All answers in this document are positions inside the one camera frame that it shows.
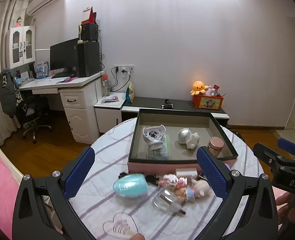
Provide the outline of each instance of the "black speaker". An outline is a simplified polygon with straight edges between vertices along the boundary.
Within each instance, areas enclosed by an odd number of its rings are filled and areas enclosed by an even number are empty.
[[[81,40],[98,41],[98,25],[96,23],[82,24]]]
[[[88,41],[77,45],[78,77],[89,77],[101,71],[100,44],[96,41]]]

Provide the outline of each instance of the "blue egg toy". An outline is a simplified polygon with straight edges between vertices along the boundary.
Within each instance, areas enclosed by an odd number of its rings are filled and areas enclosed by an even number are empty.
[[[139,197],[147,194],[148,187],[143,174],[130,174],[115,182],[113,190],[124,197]]]

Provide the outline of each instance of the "display box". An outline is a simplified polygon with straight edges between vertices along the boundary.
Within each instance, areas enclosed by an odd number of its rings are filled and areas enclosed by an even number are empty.
[[[148,151],[142,130],[144,127],[161,124],[165,126],[166,134],[163,140],[163,149],[155,155],[155,152]],[[200,141],[195,149],[187,149],[186,144],[179,143],[178,133],[182,128],[189,128],[192,133],[197,132],[200,136]],[[224,141],[224,147],[218,155],[218,159],[231,167],[238,154],[211,113],[140,109],[129,152],[129,173],[161,176],[175,173],[176,168],[196,168],[198,172],[201,172],[197,163],[197,150],[201,146],[208,146],[210,138],[213,136]]]
[[[204,109],[213,109],[213,110],[220,110],[221,104],[223,101],[223,97],[218,96],[203,96],[197,95],[193,96],[192,99],[194,106],[196,108],[204,108]]]

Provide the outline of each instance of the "small plush toy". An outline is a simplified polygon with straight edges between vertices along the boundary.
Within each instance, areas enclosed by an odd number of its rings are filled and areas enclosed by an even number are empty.
[[[193,89],[191,90],[190,94],[191,96],[197,96],[200,93],[204,94],[208,88],[209,86],[205,86],[202,81],[195,81],[193,83]]]
[[[212,86],[209,86],[209,89],[206,90],[206,92],[204,93],[205,96],[210,97],[210,96],[212,96],[212,93],[215,92],[215,89],[214,89],[214,88],[211,88],[211,87],[212,87]]]
[[[204,197],[211,192],[209,184],[203,179],[192,179],[192,190],[194,191],[195,197]]]
[[[158,182],[163,187],[168,187],[170,190],[176,190],[185,187],[188,184],[187,178],[177,178],[174,174],[165,174],[163,180]]]

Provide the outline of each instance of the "octopus plush toy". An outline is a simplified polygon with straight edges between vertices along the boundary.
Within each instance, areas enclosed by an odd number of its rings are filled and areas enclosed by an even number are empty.
[[[206,90],[209,89],[209,86],[205,86],[202,81],[195,81],[193,83],[193,89],[191,90],[191,96],[204,94]]]

